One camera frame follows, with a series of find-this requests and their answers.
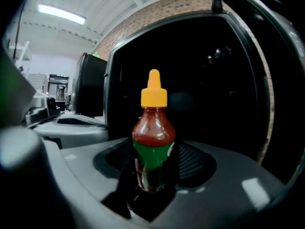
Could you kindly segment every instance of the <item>yellow cap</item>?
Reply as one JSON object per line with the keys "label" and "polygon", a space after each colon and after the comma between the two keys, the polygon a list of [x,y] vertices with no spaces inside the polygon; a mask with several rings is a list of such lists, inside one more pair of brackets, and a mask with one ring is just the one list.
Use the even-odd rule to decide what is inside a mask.
{"label": "yellow cap", "polygon": [[149,72],[147,88],[141,92],[142,107],[166,107],[167,91],[161,88],[160,73],[153,69]]}

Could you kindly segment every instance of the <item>sriracha bottle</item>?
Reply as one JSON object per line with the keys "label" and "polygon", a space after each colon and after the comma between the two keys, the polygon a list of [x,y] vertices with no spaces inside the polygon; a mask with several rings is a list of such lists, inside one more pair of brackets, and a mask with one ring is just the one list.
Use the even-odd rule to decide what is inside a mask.
{"label": "sriracha bottle", "polygon": [[138,186],[156,193],[170,186],[170,155],[175,130],[167,120],[167,91],[161,88],[160,73],[149,73],[147,88],[141,92],[143,115],[132,131]]}

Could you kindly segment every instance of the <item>bottle label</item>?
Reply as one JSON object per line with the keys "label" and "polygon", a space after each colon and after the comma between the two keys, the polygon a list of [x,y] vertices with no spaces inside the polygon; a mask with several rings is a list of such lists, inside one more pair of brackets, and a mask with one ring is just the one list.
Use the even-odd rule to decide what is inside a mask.
{"label": "bottle label", "polygon": [[136,150],[135,167],[141,189],[154,193],[166,187],[170,170],[167,159],[173,145],[174,142],[162,147],[149,147],[133,141]]}

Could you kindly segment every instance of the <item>ceiling light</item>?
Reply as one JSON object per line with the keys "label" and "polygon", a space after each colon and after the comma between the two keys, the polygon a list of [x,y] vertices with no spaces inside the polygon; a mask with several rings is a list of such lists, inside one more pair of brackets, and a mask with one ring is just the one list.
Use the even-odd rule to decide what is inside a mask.
{"label": "ceiling light", "polygon": [[51,15],[55,15],[70,21],[74,21],[76,23],[79,24],[84,24],[86,21],[86,18],[81,16],[81,15],[77,15],[75,13],[66,11],[66,10],[62,10],[53,6],[49,6],[49,5],[43,5],[43,4],[39,4],[38,5],[38,12],[41,13],[47,13],[47,14],[51,14]]}

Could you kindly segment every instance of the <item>white ceiling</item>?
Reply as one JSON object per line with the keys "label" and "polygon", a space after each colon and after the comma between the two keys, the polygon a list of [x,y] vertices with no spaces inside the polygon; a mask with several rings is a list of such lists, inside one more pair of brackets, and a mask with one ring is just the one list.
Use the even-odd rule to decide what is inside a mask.
{"label": "white ceiling", "polygon": [[[30,41],[34,53],[55,53],[79,57],[93,52],[100,41],[136,11],[159,0],[28,0],[22,16],[19,42]],[[83,25],[37,12],[43,3],[87,18]],[[14,40],[18,17],[9,29]]]}

